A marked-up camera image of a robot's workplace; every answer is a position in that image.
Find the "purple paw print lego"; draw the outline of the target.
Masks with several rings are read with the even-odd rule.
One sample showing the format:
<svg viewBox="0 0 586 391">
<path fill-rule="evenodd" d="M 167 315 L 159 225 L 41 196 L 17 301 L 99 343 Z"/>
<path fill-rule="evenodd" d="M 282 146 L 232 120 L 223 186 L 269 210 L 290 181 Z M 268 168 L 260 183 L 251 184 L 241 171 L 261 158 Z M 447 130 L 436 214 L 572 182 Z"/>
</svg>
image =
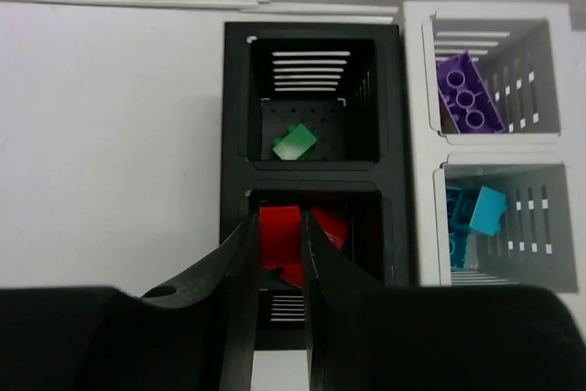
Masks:
<svg viewBox="0 0 586 391">
<path fill-rule="evenodd" d="M 439 102 L 458 134 L 500 134 L 505 124 L 468 51 L 436 63 Z"/>
</svg>

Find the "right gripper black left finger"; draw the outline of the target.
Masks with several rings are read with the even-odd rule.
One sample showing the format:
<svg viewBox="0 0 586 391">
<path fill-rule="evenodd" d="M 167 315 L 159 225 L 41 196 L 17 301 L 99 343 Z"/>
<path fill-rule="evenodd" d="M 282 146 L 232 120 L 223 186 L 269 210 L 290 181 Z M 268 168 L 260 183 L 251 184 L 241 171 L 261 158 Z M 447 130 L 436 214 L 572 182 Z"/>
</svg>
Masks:
<svg viewBox="0 0 586 391">
<path fill-rule="evenodd" d="M 164 389 L 249 388 L 259 281 L 259 217 L 248 214 L 202 260 L 141 297 L 168 335 L 156 363 Z"/>
</svg>

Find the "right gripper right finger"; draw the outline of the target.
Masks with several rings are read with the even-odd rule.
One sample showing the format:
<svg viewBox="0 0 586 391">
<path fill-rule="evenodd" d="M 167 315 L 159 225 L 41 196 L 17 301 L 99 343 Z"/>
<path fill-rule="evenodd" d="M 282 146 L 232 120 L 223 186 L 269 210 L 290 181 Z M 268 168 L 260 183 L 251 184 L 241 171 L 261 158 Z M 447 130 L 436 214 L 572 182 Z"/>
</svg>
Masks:
<svg viewBox="0 0 586 391">
<path fill-rule="evenodd" d="M 301 215 L 306 347 L 311 390 L 388 390 L 387 291 L 337 250 L 311 212 Z"/>
</svg>

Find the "cyan and green lego block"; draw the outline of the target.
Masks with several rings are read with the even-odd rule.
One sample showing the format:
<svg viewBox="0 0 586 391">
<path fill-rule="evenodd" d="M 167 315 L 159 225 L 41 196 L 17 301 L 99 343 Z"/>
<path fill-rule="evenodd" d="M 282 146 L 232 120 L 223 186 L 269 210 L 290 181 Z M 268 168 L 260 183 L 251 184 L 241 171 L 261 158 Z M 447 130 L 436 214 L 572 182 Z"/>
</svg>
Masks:
<svg viewBox="0 0 586 391">
<path fill-rule="evenodd" d="M 476 190 L 455 186 L 446 188 L 450 267 L 453 269 L 464 268 L 476 201 Z"/>
</svg>

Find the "red lego slope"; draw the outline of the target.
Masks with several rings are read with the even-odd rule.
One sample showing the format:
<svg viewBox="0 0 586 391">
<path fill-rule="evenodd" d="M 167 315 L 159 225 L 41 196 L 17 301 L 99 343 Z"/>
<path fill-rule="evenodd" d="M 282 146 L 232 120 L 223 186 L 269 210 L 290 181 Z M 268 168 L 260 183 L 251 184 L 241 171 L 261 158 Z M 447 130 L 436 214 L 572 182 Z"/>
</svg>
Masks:
<svg viewBox="0 0 586 391">
<path fill-rule="evenodd" d="M 301 263 L 299 206 L 262 206 L 259 227 L 263 268 L 296 266 Z"/>
</svg>

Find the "small cyan lego block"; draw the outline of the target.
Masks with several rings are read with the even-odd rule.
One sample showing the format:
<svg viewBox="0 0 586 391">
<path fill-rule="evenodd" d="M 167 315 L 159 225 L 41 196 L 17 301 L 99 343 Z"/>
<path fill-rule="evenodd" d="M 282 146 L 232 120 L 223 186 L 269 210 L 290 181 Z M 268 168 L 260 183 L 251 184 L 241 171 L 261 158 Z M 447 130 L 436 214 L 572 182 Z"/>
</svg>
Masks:
<svg viewBox="0 0 586 391">
<path fill-rule="evenodd" d="M 500 231 L 501 217 L 506 211 L 506 196 L 497 190 L 481 186 L 473 192 L 473 210 L 469 220 L 472 231 L 496 236 Z"/>
</svg>

